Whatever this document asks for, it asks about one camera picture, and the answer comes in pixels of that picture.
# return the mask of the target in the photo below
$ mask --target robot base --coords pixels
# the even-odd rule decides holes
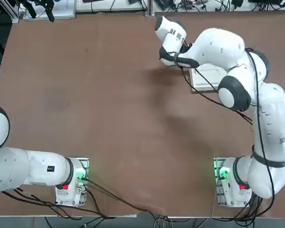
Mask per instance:
[[[243,208],[250,201],[252,190],[240,189],[236,182],[233,175],[233,162],[235,159],[214,159],[218,203],[221,206]]]
[[[86,204],[87,181],[80,178],[88,178],[89,158],[70,158],[74,166],[74,175],[69,185],[63,189],[55,188],[56,204],[72,207]]]

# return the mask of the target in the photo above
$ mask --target white box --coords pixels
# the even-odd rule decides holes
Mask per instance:
[[[212,64],[203,64],[197,70],[217,89],[226,71]],[[195,69],[190,69],[190,81],[198,91],[213,91],[213,88],[200,76]]]

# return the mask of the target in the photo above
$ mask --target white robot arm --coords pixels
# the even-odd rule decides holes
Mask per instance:
[[[225,69],[227,74],[218,86],[220,102],[234,110],[249,109],[252,112],[255,132],[252,155],[227,158],[223,165],[228,174],[222,174],[221,178],[230,207],[243,207],[250,199],[251,191],[265,199],[272,196],[258,133],[258,85],[260,131],[274,190],[275,193],[279,192],[285,185],[285,93],[280,86],[264,82],[269,73],[267,58],[258,51],[245,49],[240,36],[222,29],[209,28],[203,31],[189,47],[183,45],[187,35],[184,27],[165,17],[157,19],[155,33],[163,41],[160,60],[164,64],[197,68],[210,63]]]
[[[82,203],[87,173],[78,159],[52,152],[3,147],[10,133],[10,121],[0,108],[0,192],[22,184],[56,186],[56,202],[68,206]]]

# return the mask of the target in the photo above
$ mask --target wooden table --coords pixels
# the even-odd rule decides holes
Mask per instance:
[[[209,27],[239,34],[267,55],[268,81],[285,90],[285,12],[173,17],[184,23],[188,42]],[[87,156],[90,177],[134,205],[209,217],[213,157],[250,154],[253,133],[235,113],[192,94],[181,72],[159,60],[154,24],[141,14],[97,14],[13,25],[0,69],[0,106],[11,121],[7,146]],[[53,188],[25,189],[55,197]],[[104,214],[138,212],[92,190]],[[235,213],[214,207],[214,216]],[[91,200],[86,208],[95,209]],[[0,194],[0,215],[49,214]],[[266,216],[285,218],[285,187]]]

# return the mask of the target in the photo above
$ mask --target red button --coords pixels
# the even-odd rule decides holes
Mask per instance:
[[[240,185],[239,185],[239,189],[240,189],[240,190],[243,190],[243,189],[245,189],[245,188],[246,188],[246,187],[245,187],[244,184],[240,184]]]

